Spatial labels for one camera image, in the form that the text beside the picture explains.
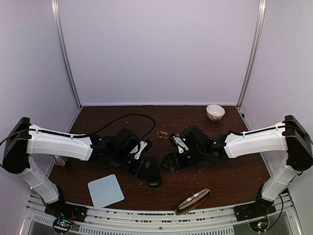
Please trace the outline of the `tan glasses case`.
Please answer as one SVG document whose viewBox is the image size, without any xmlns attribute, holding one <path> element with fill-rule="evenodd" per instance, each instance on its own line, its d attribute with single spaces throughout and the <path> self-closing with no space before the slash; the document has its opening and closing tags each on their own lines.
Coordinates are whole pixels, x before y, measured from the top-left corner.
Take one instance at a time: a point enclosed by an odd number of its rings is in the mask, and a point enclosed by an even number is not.
<svg viewBox="0 0 313 235">
<path fill-rule="evenodd" d="M 197 193 L 194 193 L 183 202 L 181 202 L 175 210 L 176 215 L 184 215 L 194 210 L 200 204 L 202 204 L 210 195 L 211 190 L 208 188 L 204 188 Z"/>
</svg>

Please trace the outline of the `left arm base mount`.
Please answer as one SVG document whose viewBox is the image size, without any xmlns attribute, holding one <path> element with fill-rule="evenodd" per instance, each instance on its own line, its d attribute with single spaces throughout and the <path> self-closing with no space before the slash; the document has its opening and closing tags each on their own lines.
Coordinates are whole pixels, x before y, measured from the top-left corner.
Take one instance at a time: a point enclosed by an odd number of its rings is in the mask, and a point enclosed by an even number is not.
<svg viewBox="0 0 313 235">
<path fill-rule="evenodd" d="M 45 205 L 45 213 L 55 217 L 52 228 L 58 235 L 67 233 L 74 222 L 84 222 L 86 218 L 87 208 L 84 206 L 77 206 L 66 202 L 64 193 L 59 186 L 57 186 L 59 198 L 58 201 L 47 204 L 41 197 L 42 203 Z"/>
</svg>

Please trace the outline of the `black glasses case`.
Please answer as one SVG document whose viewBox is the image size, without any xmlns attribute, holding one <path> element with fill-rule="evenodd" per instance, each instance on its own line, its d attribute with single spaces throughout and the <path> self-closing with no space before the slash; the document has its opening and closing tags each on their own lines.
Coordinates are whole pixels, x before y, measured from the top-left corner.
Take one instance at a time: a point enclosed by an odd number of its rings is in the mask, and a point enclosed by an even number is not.
<svg viewBox="0 0 313 235">
<path fill-rule="evenodd" d="M 145 157 L 144 159 L 144 180 L 151 188 L 158 188 L 161 186 L 161 175 L 159 165 L 155 157 Z"/>
</svg>

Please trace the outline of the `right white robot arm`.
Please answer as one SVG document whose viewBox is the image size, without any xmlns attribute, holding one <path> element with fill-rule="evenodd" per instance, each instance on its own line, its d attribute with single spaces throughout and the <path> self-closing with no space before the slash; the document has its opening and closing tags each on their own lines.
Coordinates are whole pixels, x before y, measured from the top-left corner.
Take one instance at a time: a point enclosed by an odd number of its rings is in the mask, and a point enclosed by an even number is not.
<svg viewBox="0 0 313 235">
<path fill-rule="evenodd" d="M 313 143 L 308 132 L 292 115 L 283 122 L 244 132 L 229 131 L 210 139 L 198 126 L 179 135 L 171 134 L 170 142 L 178 148 L 164 156 L 161 168 L 168 172 L 194 166 L 203 161 L 219 162 L 239 156 L 269 151 L 285 151 L 287 157 L 276 173 L 258 191 L 255 202 L 243 209 L 244 214 L 261 216 L 293 181 L 296 175 L 313 165 Z"/>
</svg>

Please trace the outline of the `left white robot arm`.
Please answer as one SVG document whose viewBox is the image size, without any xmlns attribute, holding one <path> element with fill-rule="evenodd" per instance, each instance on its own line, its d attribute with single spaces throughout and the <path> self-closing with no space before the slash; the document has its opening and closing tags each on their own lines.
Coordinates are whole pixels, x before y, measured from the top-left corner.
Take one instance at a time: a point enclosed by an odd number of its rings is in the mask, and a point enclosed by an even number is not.
<svg viewBox="0 0 313 235">
<path fill-rule="evenodd" d="M 154 161 L 141 158 L 150 147 L 150 141 L 141 140 L 129 129 L 122 129 L 114 136 L 94 134 L 77 135 L 54 132 L 21 118 L 5 143 L 2 167 L 9 173 L 19 174 L 36 191 L 46 208 L 55 217 L 66 217 L 74 208 L 66 203 L 62 190 L 49 181 L 36 167 L 32 154 L 48 154 L 79 159 L 104 165 L 113 165 L 132 175 L 152 182 Z"/>
</svg>

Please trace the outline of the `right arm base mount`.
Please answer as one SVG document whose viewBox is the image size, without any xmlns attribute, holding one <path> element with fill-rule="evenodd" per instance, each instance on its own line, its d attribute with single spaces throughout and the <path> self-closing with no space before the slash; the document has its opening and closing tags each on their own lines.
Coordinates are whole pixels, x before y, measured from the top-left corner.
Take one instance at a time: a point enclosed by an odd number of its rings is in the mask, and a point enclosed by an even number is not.
<svg viewBox="0 0 313 235">
<path fill-rule="evenodd" d="M 258 234 L 266 233 L 272 227 L 274 227 L 279 221 L 284 209 L 284 201 L 282 195 L 278 194 L 282 206 L 278 217 L 274 222 L 271 223 L 268 215 L 270 213 L 276 212 L 276 208 L 274 206 L 274 201 L 267 201 L 262 198 L 263 186 L 264 185 L 261 185 L 259 187 L 256 200 L 254 202 L 234 207 L 234 213 L 237 221 L 240 222 L 244 220 L 254 219 L 253 221 L 249 222 L 249 226 L 252 231 L 257 232 Z"/>
</svg>

